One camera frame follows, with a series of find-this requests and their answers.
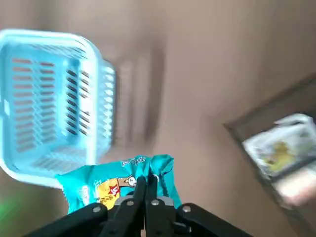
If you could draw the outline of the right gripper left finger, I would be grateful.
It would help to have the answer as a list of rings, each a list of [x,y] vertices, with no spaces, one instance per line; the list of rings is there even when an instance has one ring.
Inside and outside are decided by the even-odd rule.
[[[144,229],[147,182],[137,179],[133,195],[120,197],[111,210],[89,204],[26,234],[27,237],[139,237]]]

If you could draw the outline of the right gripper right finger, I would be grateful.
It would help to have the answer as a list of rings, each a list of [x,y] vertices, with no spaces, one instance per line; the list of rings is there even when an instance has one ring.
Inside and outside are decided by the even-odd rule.
[[[157,196],[158,179],[151,175],[145,194],[145,230],[148,237],[248,237],[244,230],[202,207]]]

